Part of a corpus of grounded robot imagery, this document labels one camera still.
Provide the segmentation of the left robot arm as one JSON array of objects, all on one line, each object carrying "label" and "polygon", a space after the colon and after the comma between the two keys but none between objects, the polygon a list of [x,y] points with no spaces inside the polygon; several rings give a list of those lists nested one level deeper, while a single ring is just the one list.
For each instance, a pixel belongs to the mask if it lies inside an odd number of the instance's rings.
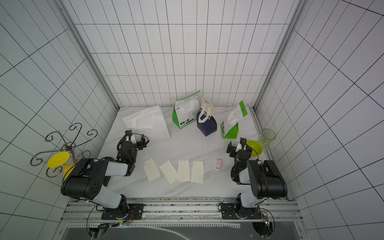
[{"label": "left robot arm", "polygon": [[137,207],[130,207],[126,196],[105,186],[111,177],[129,177],[136,166],[139,150],[147,147],[150,139],[126,130],[117,144],[117,158],[83,158],[65,174],[61,193],[73,199],[88,200],[103,207],[103,220],[134,220],[140,217]]}]

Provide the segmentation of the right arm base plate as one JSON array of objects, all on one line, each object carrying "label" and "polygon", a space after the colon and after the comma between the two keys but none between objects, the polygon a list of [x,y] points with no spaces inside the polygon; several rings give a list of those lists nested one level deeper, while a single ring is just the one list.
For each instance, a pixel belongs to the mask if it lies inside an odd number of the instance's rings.
[{"label": "right arm base plate", "polygon": [[237,204],[218,204],[223,220],[261,220],[262,215],[257,208],[244,208]]}]

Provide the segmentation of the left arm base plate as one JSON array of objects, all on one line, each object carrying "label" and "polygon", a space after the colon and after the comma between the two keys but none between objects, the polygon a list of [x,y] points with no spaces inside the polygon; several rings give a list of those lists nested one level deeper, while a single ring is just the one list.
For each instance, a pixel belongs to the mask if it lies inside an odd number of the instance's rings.
[{"label": "left arm base plate", "polygon": [[103,209],[101,219],[120,221],[141,220],[144,206],[144,204],[124,204],[116,209],[105,208]]}]

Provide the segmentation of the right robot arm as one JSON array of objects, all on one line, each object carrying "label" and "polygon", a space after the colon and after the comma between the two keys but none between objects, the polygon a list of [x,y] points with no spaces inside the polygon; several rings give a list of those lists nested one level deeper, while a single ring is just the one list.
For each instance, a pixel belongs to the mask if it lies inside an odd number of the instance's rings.
[{"label": "right robot arm", "polygon": [[235,214],[243,219],[253,215],[259,204],[266,199],[280,199],[288,195],[287,184],[272,160],[252,160],[255,149],[241,138],[237,146],[228,144],[227,153],[234,158],[231,179],[237,185],[249,185],[250,188],[238,194],[234,204]]}]

